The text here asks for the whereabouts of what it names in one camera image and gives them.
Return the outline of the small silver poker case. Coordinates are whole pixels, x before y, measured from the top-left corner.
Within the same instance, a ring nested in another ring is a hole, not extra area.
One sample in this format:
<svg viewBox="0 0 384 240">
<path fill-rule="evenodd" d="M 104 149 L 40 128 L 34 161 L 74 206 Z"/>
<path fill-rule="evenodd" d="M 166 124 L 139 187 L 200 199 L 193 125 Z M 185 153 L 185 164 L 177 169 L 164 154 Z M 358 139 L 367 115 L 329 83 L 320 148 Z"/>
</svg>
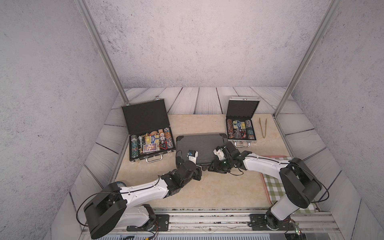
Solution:
<svg viewBox="0 0 384 240">
<path fill-rule="evenodd" d="M 249 148 L 257 141 L 252 118 L 259 106 L 257 97 L 230 97 L 226 112 L 229 141 L 237 148 Z"/>
</svg>

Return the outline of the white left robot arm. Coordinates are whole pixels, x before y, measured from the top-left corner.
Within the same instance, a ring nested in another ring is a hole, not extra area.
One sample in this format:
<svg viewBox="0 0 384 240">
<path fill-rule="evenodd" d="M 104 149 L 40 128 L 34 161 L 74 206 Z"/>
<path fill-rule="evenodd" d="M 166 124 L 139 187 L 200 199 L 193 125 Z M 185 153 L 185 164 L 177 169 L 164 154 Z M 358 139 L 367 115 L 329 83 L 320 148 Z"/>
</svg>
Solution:
<svg viewBox="0 0 384 240">
<path fill-rule="evenodd" d="M 120 227 L 137 227 L 148 231 L 157 218 L 148 202 L 173 196 L 191 180 L 199 181 L 201 178 L 201 167 L 186 161 L 147 184 L 121 187 L 117 182 L 111 183 L 99 193 L 90 195 L 80 205 L 86 217 L 84 225 L 88 227 L 93 240 Z"/>
</svg>

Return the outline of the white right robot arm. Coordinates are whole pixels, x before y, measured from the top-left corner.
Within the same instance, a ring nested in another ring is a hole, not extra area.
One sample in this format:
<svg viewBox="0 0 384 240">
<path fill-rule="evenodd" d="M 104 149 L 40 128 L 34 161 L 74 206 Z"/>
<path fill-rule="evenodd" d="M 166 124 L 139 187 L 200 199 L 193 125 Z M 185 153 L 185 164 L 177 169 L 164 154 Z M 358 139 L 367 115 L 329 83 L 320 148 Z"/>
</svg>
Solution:
<svg viewBox="0 0 384 240">
<path fill-rule="evenodd" d="M 259 156 L 250 151 L 240 152 L 233 143 L 227 142 L 213 151 L 218 157 L 209 168 L 210 172 L 227 174 L 233 168 L 259 172 L 282 182 L 285 194 L 265 214 L 266 224 L 276 229 L 298 209 L 307 208 L 322 190 L 322 183 L 299 158 L 279 161 Z"/>
</svg>

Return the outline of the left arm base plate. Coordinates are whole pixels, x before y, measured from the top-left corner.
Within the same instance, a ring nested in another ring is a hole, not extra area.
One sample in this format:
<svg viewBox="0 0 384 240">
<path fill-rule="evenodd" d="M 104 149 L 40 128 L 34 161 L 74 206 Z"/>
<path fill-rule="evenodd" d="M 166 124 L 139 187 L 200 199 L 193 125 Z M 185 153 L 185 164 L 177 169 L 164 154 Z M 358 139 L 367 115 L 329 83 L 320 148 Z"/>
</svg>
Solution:
<svg viewBox="0 0 384 240">
<path fill-rule="evenodd" d="M 149 220 L 142 226 L 128 226 L 128 232 L 167 232 L 169 230 L 170 215 L 150 215 Z"/>
</svg>

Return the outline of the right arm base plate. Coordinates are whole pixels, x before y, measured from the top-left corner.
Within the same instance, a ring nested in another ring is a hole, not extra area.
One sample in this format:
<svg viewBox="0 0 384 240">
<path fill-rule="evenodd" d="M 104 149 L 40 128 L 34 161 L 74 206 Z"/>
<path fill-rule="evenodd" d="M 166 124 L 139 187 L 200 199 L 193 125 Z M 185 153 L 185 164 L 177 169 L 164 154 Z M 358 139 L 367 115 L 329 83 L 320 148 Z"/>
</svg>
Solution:
<svg viewBox="0 0 384 240">
<path fill-rule="evenodd" d="M 251 214 L 248 226 L 253 231 L 295 231 L 296 225 L 293 220 L 279 220 L 273 215 Z"/>
</svg>

